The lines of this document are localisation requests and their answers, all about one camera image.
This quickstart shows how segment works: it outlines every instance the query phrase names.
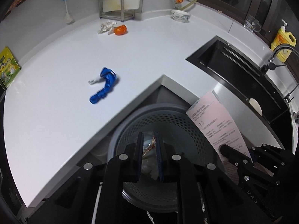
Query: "black sink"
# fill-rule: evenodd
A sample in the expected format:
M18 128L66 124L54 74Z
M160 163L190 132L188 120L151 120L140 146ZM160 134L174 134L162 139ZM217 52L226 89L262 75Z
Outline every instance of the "black sink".
M263 121L279 144L292 150L293 131L289 107L279 89L261 73L254 62L218 36L186 60L233 92ZM260 104L263 117L249 104L250 98Z

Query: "white countertop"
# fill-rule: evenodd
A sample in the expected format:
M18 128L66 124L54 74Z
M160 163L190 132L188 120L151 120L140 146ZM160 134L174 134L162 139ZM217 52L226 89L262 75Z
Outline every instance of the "white countertop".
M185 60L218 35L259 63L255 53L219 27L192 16L183 24L169 16L127 21L128 34L98 35L96 20L71 31L33 56L7 89L4 138L10 169L27 207L49 191L111 129L159 85L193 104L215 90L254 145L277 141L233 93ZM103 67L119 83L96 105L89 85Z

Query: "screw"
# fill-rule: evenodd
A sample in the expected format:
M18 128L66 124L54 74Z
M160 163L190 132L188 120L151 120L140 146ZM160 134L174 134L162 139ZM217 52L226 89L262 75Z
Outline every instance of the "screw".
M208 163L207 164L207 168L210 169L210 170L215 170L216 169L216 165L213 164L213 163Z
M171 158L172 158L173 160L175 160L175 161L179 161L179 160L181 159L181 156L178 155L178 154L174 154L174 155L172 155Z
M92 163L87 162L86 164L83 165L83 168L84 168L85 170L90 170L90 169L92 169Z
M127 160L128 159L128 155L127 154L120 154L119 156L118 156L118 158L120 159L120 160Z

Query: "dish soap bottle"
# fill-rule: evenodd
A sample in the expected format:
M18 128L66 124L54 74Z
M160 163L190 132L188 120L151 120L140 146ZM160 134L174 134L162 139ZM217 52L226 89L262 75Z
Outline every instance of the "dish soap bottle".
M284 20L282 20L284 25L278 30L278 33L271 44L271 50L273 51L280 44L290 44L292 46L296 45L296 38L292 35L291 32L286 32L286 26L288 25ZM285 62L292 51L289 49L284 49L279 52L277 57L281 62Z

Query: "pink paper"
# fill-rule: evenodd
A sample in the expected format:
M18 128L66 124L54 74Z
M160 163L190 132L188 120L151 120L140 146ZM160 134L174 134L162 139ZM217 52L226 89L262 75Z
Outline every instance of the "pink paper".
M229 112L212 92L208 92L197 100L186 114L212 144L225 167L227 175L237 184L239 181L237 167L228 162L228 159L220 153L219 147L226 144L249 158L251 157Z

